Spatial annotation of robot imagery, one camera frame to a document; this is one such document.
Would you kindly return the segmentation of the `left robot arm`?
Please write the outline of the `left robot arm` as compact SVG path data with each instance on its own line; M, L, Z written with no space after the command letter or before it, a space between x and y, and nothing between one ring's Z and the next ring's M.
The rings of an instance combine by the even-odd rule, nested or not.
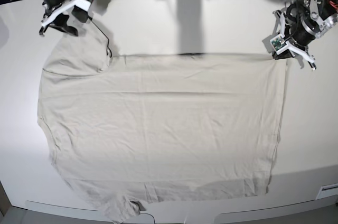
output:
M270 39L275 60L302 57L316 70L308 45L337 25L337 0L296 0L284 12L277 10L280 29Z

